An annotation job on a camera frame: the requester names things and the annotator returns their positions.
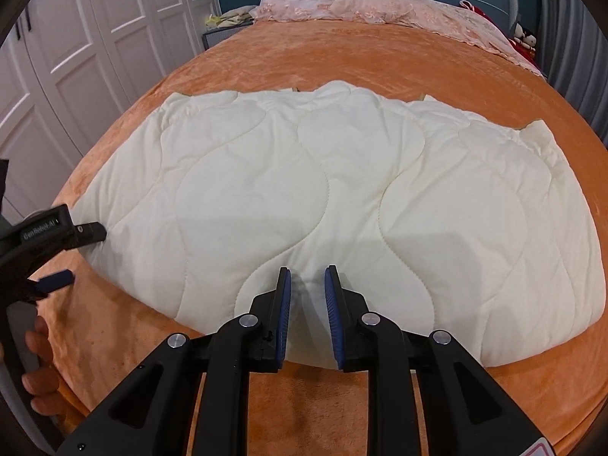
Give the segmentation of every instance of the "human hand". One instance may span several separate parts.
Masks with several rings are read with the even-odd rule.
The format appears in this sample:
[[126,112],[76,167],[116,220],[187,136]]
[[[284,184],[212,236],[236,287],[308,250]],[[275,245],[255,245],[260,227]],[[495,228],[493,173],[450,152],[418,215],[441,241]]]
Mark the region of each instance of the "human hand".
[[[39,369],[24,374],[21,378],[23,387],[34,396],[32,409],[43,416],[54,416],[65,413],[65,401],[59,394],[59,375],[50,365],[53,363],[53,349],[49,343],[49,327],[41,316],[36,317],[34,331],[25,332],[25,343],[28,349],[41,359]],[[0,363],[4,361],[4,350],[0,344]]]

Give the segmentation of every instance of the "pink fabric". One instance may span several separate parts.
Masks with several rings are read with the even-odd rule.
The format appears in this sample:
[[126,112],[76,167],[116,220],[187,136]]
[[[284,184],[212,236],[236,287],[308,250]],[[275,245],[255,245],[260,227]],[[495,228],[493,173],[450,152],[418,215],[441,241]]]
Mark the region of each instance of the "pink fabric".
[[468,9],[433,0],[261,0],[250,13],[256,21],[324,19],[417,27],[498,54],[542,76],[494,24]]
[[[490,22],[492,22],[492,19],[489,18],[481,8],[473,5],[471,2],[467,2],[466,0],[460,0],[460,6],[462,8],[471,10],[472,12],[475,12],[476,14],[481,15],[484,19],[488,19]],[[507,39],[508,39],[509,43],[511,44],[511,46],[513,46],[513,49],[515,51],[517,51],[526,60],[528,60],[530,63],[532,63],[536,68],[538,68],[538,66],[534,62],[534,59],[532,58],[532,55],[528,52],[528,50],[526,48],[524,48],[521,44],[513,41],[513,39],[509,39],[509,38],[507,38]]]

